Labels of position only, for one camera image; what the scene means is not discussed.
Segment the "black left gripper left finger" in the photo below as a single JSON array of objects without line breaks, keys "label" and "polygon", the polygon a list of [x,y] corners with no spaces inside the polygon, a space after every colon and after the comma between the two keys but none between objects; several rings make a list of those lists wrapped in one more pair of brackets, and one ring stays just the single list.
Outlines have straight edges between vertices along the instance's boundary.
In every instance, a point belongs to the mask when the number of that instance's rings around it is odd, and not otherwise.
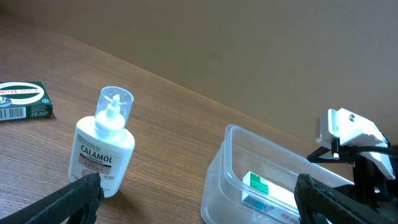
[{"label": "black left gripper left finger", "polygon": [[94,224],[104,199],[99,173],[88,174],[18,212],[1,224]]}]

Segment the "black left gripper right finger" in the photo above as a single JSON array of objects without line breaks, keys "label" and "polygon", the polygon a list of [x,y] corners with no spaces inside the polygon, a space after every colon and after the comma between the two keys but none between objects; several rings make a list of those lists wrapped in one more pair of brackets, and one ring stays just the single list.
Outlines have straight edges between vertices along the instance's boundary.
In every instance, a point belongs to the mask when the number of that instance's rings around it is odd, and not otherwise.
[{"label": "black left gripper right finger", "polygon": [[294,189],[300,223],[397,223],[397,210],[375,211],[309,174],[300,174]]}]

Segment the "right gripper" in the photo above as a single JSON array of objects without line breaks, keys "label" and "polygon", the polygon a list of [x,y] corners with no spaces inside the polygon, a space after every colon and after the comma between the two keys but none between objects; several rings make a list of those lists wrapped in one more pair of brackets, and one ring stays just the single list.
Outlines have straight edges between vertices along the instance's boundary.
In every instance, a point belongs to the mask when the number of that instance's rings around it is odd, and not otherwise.
[{"label": "right gripper", "polygon": [[[397,205],[397,145],[387,148],[376,146],[340,146],[339,140],[332,141],[329,151],[321,146],[307,156],[311,163],[350,164],[353,167],[353,185],[338,187],[337,190],[359,203],[377,207],[379,202]],[[363,154],[376,152],[387,157],[392,165],[392,178],[387,178],[376,163]]]}]

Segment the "white green medicine box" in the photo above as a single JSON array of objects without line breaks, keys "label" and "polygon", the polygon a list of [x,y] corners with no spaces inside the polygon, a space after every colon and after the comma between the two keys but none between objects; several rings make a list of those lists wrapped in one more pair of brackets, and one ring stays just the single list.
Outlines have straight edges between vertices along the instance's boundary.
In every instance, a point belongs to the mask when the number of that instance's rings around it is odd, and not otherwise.
[{"label": "white green medicine box", "polygon": [[261,177],[260,175],[249,171],[243,177],[243,183],[287,205],[297,208],[292,192],[272,183],[271,181]]}]

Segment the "green Zam-Buk ointment box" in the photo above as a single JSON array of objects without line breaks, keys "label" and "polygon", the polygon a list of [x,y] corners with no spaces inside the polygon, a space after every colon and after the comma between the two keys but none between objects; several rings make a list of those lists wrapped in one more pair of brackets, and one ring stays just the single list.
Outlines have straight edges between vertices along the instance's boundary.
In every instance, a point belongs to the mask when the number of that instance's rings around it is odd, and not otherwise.
[{"label": "green Zam-Buk ointment box", "polygon": [[52,115],[53,103],[42,82],[1,82],[1,121]]}]

